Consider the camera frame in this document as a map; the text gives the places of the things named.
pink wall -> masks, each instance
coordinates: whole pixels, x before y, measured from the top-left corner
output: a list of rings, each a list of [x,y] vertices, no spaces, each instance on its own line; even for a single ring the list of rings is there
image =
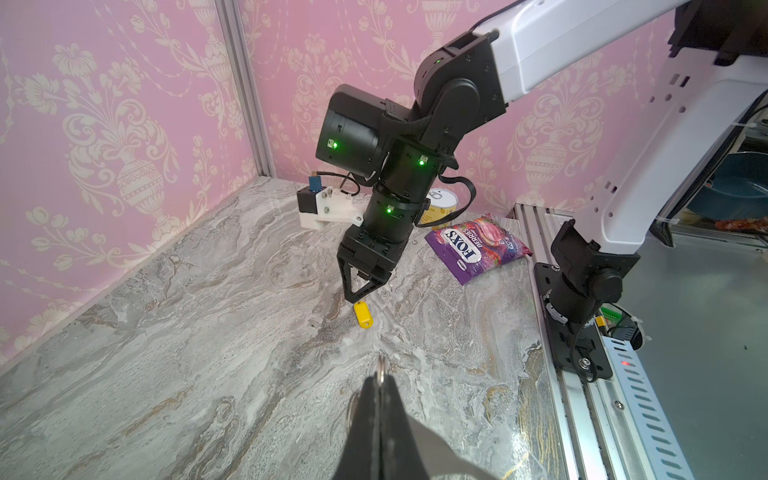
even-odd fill
[[[0,4],[0,365],[255,174],[214,0]]]
[[[510,0],[240,0],[280,177],[306,182],[328,100],[342,83],[406,106],[430,52]],[[472,209],[582,206],[650,97],[673,17],[665,15],[541,84],[465,137]],[[462,194],[463,187],[456,190]]]

black mounting plate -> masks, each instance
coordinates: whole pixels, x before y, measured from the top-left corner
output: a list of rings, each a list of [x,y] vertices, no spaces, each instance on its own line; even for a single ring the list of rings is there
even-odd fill
[[[570,325],[563,325],[557,320],[553,319],[547,309],[545,309],[544,297],[547,292],[551,290],[554,284],[554,278],[560,275],[560,272],[555,272],[552,269],[552,265],[548,263],[536,263],[533,267],[534,278],[536,279],[536,287],[538,288],[538,302],[541,306],[541,312],[544,314],[544,324],[547,327],[547,337],[549,339],[549,349],[552,351],[552,360],[554,360],[555,368],[565,370],[566,372],[576,373],[575,368],[571,364],[571,346],[570,339],[574,335],[574,331],[571,330]],[[590,359],[598,368],[598,378],[609,379],[614,375],[611,369],[611,364],[608,361],[603,342],[601,340],[600,332],[596,325],[585,326],[581,329],[579,335],[579,344],[583,342],[591,343],[592,351],[589,353]],[[591,372],[584,372],[587,377],[591,376]]]

candy bag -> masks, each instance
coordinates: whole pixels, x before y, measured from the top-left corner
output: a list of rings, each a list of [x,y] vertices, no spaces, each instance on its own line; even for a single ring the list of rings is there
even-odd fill
[[[489,215],[427,233],[427,243],[462,285],[531,251]]]

yellow key tag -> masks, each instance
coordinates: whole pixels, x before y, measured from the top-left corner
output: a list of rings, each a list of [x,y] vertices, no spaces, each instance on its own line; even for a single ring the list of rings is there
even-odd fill
[[[355,303],[353,308],[355,309],[355,315],[357,316],[357,323],[359,323],[362,328],[367,329],[373,326],[373,317],[371,317],[371,312],[368,310],[368,305],[365,302],[360,300]]]

blue plastic container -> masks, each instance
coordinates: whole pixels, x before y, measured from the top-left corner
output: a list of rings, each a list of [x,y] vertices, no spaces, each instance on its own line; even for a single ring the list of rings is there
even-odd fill
[[[728,155],[688,208],[712,220],[738,220],[768,215],[768,154]]]

